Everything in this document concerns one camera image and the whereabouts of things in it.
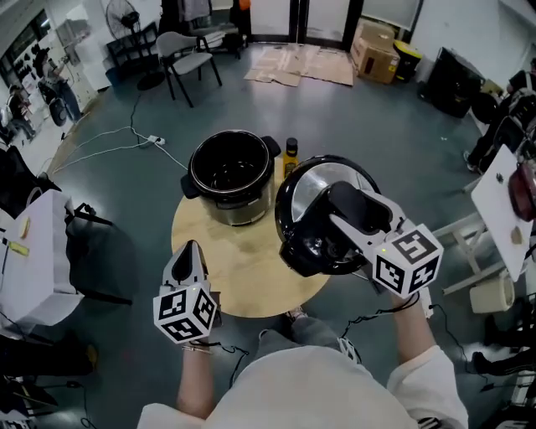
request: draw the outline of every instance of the standing fan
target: standing fan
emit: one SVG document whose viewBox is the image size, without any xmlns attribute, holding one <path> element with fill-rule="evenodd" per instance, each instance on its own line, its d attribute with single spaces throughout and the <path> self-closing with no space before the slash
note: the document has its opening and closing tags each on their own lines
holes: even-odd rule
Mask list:
<svg viewBox="0 0 536 429">
<path fill-rule="evenodd" d="M 110 0 L 106 7 L 106 23 L 110 33 L 116 40 L 129 34 L 137 47 L 140 61 L 145 66 L 145 76 L 137 83 L 138 90 L 150 90 L 164 81 L 162 72 L 152 73 L 149 64 L 143 59 L 142 46 L 138 34 L 140 33 L 140 14 L 127 0 Z"/>
</svg>

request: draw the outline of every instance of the chair seat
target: chair seat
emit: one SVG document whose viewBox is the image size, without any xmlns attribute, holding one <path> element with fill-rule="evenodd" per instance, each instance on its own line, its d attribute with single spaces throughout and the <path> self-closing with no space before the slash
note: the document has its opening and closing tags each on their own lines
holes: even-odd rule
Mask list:
<svg viewBox="0 0 536 429">
<path fill-rule="evenodd" d="M 207 54 L 206 52 L 190 54 L 175 61 L 173 63 L 173 68 L 178 75 L 186 75 L 190 71 L 197 69 L 200 65 L 209 61 L 211 58 L 212 54 Z"/>
</svg>

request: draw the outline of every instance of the fan head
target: fan head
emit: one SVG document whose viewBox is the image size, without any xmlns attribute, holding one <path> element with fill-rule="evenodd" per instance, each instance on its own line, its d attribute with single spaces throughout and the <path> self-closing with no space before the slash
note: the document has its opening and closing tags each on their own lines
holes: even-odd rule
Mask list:
<svg viewBox="0 0 536 429">
<path fill-rule="evenodd" d="M 140 31 L 140 14 L 127 0 L 111 0 L 106 6 L 106 23 L 119 40 Z"/>
</svg>

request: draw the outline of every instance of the table top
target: table top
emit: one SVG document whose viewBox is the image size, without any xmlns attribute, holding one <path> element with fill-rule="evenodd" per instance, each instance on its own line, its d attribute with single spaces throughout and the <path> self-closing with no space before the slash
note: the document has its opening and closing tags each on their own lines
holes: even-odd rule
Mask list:
<svg viewBox="0 0 536 429">
<path fill-rule="evenodd" d="M 525 222 L 514 213 L 510 201 L 508 180 L 517 166 L 517 159 L 506 146 L 502 145 L 492 165 L 471 193 L 472 201 L 486 224 L 510 277 L 515 282 L 521 274 L 533 228 L 532 222 Z M 497 180 L 498 174 L 503 177 L 502 183 Z M 519 245 L 512 242 L 512 231 L 516 226 L 522 236 Z"/>
<path fill-rule="evenodd" d="M 35 310 L 55 292 L 76 293 L 70 285 L 70 264 L 65 254 L 65 206 L 70 198 L 49 190 L 28 206 L 5 232 L 5 237 L 29 248 L 28 256 L 8 251 L 0 282 L 0 308 L 17 322 Z M 20 225 L 29 218 L 24 239 L 19 237 Z M 3 251 L 0 252 L 3 262 Z"/>
<path fill-rule="evenodd" d="M 283 162 L 276 158 L 276 189 L 283 181 Z M 329 276 L 302 277 L 279 256 L 274 207 L 247 226 L 213 220 L 199 198 L 183 198 L 173 219 L 173 252 L 188 240 L 203 249 L 213 291 L 221 292 L 224 313 L 266 318 L 287 312 L 309 300 Z"/>
</svg>

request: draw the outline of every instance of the bottle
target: bottle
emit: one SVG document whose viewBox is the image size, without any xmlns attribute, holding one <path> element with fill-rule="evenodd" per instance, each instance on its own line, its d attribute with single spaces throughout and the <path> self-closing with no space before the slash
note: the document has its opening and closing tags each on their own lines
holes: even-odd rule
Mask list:
<svg viewBox="0 0 536 429">
<path fill-rule="evenodd" d="M 286 178 L 298 164 L 298 141 L 294 138 L 286 140 L 286 150 L 283 155 L 283 178 Z"/>
</svg>

